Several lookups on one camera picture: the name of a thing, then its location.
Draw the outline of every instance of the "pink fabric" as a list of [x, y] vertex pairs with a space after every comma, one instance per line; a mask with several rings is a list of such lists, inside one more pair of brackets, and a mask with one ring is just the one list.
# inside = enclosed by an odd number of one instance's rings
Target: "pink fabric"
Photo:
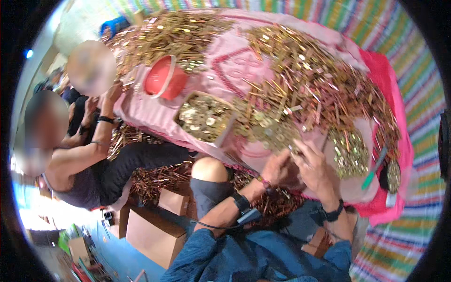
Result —
[[[210, 45], [207, 51], [207, 57], [204, 60], [207, 71], [190, 77], [185, 90], [179, 97], [172, 101], [166, 101], [160, 98], [150, 99], [140, 85], [148, 68], [141, 66], [137, 67], [136, 73], [134, 74], [134, 85], [132, 85], [127, 95], [122, 95], [115, 104], [115, 113], [126, 122], [162, 136], [177, 145], [207, 153], [231, 166], [243, 166], [247, 169], [261, 171], [271, 152], [264, 150], [260, 142], [245, 143], [242, 138], [236, 138], [233, 134], [229, 134], [224, 141], [223, 147], [215, 148], [184, 132], [173, 121], [173, 116], [183, 102], [184, 97], [193, 90], [208, 92], [226, 101], [231, 101], [234, 96], [244, 97], [249, 90], [249, 85], [241, 78], [246, 78], [254, 82], [270, 79], [273, 76], [268, 68], [270, 60], [268, 58], [264, 58], [263, 61], [255, 59], [248, 48], [247, 39], [238, 34], [238, 27], [243, 30], [277, 22], [312, 35], [327, 46], [332, 54], [342, 58], [357, 69], [368, 71], [368, 67], [370, 67], [371, 71], [374, 72], [370, 74], [372, 79], [378, 84], [384, 95], [386, 97], [388, 96], [387, 100], [391, 103], [400, 128], [403, 131], [403, 139], [400, 141], [401, 155], [403, 157], [400, 160], [400, 165], [402, 164], [401, 169], [404, 170], [407, 165], [412, 165], [413, 151], [411, 150], [412, 146], [410, 145], [408, 136], [406, 136], [402, 98], [397, 88], [393, 69], [390, 67], [385, 56], [363, 52], [355, 43], [344, 38], [337, 31], [316, 23], [301, 21], [293, 16], [266, 12], [247, 12], [237, 9], [224, 9], [222, 14], [226, 18], [235, 20], [236, 25], [233, 29], [219, 36]], [[372, 125], [366, 128], [371, 131]], [[305, 138], [314, 139], [318, 143], [324, 142], [324, 136], [315, 132], [306, 135]], [[372, 143], [368, 143], [367, 145], [369, 148], [372, 148]], [[378, 192], [377, 179], [375, 178], [373, 182], [374, 185], [372, 184], [371, 188], [367, 189], [368, 191], [365, 191], [365, 193], [362, 193], [358, 197], [344, 198], [344, 200], [348, 204], [371, 202], [375, 196], [380, 194]], [[373, 212], [369, 214], [380, 212], [384, 209], [371, 208], [371, 210]], [[360, 211], [365, 211], [364, 205], [360, 207]]]
[[[369, 217], [369, 222], [372, 226], [381, 223], [387, 223], [398, 219], [401, 216], [402, 210], [405, 206], [405, 195], [410, 181], [410, 171], [414, 161], [414, 148], [410, 142], [409, 134], [407, 132], [407, 121], [405, 117], [404, 101], [402, 100], [401, 92], [396, 83], [396, 74], [390, 65], [390, 62], [383, 54], [360, 51], [360, 54], [369, 67], [368, 74], [371, 80], [377, 84], [384, 94], [390, 108], [395, 115], [398, 127], [401, 131], [401, 139], [398, 142], [398, 149], [400, 156], [398, 158], [401, 169], [401, 186], [396, 197], [396, 204], [392, 208], [386, 208], [384, 211], [374, 213]], [[385, 197], [378, 198], [379, 205], [385, 207], [386, 192], [378, 192], [378, 194], [385, 194]], [[364, 204], [355, 205], [357, 210], [364, 210]]]

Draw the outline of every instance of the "red bucket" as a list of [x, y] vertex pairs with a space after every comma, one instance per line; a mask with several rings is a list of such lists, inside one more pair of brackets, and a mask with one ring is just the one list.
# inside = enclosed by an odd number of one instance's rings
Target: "red bucket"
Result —
[[187, 74], [175, 64], [175, 56], [164, 56], [147, 73], [144, 90], [150, 98], [172, 100], [185, 88]]

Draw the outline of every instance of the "blue shirt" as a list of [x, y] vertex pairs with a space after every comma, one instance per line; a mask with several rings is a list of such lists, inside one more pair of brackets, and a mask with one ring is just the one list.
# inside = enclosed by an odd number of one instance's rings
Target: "blue shirt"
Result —
[[199, 229], [160, 281], [351, 281], [350, 264], [349, 241], [336, 243], [318, 259], [288, 236], [273, 231], [257, 231], [241, 239], [230, 235], [215, 239], [211, 230]]

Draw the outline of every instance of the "striped tarp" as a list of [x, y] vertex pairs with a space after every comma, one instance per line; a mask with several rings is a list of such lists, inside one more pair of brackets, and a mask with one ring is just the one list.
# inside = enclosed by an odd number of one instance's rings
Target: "striped tarp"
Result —
[[418, 184], [409, 187], [399, 220], [369, 227], [350, 274], [355, 281], [403, 281], [430, 240], [442, 210], [437, 136], [445, 108], [437, 66], [420, 31], [395, 0], [104, 0], [114, 18], [145, 9], [229, 7], [291, 14], [318, 22], [381, 52], [393, 66], [403, 95]]

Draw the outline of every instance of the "black wristwatch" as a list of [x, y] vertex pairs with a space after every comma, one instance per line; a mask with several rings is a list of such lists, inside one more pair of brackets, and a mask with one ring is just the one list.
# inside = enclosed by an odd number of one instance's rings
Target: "black wristwatch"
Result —
[[246, 197], [240, 195], [238, 192], [235, 191], [232, 198], [235, 199], [235, 205], [238, 207], [238, 210], [242, 215], [251, 209], [251, 205]]
[[338, 209], [327, 213], [323, 210], [324, 212], [324, 217], [328, 222], [334, 222], [338, 220], [338, 216], [340, 215], [341, 211], [343, 210], [343, 199], [340, 199], [340, 205], [338, 206]]
[[83, 125], [80, 125], [80, 131], [79, 131], [79, 135], [83, 135], [85, 132], [89, 131], [89, 127], [84, 127]]
[[97, 123], [99, 123], [100, 121], [106, 121], [106, 122], [111, 123], [112, 125], [114, 124], [114, 119], [111, 119], [111, 118], [106, 117], [106, 116], [100, 116], [100, 117], [97, 119]]

